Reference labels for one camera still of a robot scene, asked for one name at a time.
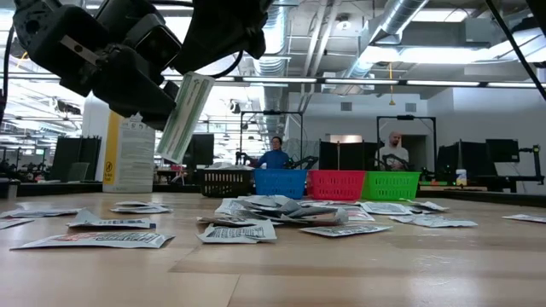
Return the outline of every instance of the blue basket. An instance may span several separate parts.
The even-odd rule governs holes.
[[[284,195],[294,200],[304,197],[307,170],[254,170],[257,195]]]

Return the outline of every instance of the bald man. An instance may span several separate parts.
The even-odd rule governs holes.
[[[402,135],[396,131],[391,132],[391,134],[389,135],[389,143],[385,144],[384,147],[379,149],[379,160],[383,161],[384,155],[394,154],[400,159],[406,162],[410,162],[410,155],[405,148],[402,148],[402,146],[400,146],[400,141],[402,141]],[[402,165],[402,163],[394,158],[387,159],[386,164],[391,166],[391,168],[395,171],[404,170],[404,166]]]

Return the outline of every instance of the red basket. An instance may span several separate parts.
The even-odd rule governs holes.
[[[314,200],[360,200],[366,171],[309,171],[307,195]]]

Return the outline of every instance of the wooden table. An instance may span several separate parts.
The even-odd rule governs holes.
[[[86,207],[104,218],[120,200],[170,204],[151,215],[176,235],[159,250],[69,248],[9,251],[67,232],[73,217],[44,217],[0,230],[0,305],[149,306],[546,306],[546,225],[502,219],[546,209],[432,200],[472,229],[393,223],[391,231],[328,239],[277,229],[278,242],[202,245],[195,217],[219,200],[198,194],[73,194],[0,203],[0,211]],[[134,218],[136,215],[123,216]]]

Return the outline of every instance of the man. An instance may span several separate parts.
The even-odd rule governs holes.
[[[410,162],[410,155],[408,154],[408,151],[405,148],[402,148],[402,146],[399,146],[401,140],[402,135],[399,132],[391,132],[389,135],[389,143],[379,149],[379,160],[383,162],[383,156],[393,154],[406,162]],[[386,164],[389,165],[394,171],[404,170],[404,165],[397,159],[388,158],[386,160]],[[382,170],[385,169],[385,165],[382,163],[379,165]]]
[[[256,167],[259,168],[263,163],[267,164],[268,169],[283,169],[284,164],[290,159],[287,153],[282,151],[282,139],[279,136],[274,136],[271,139],[271,151],[264,153],[262,158],[256,163]]]

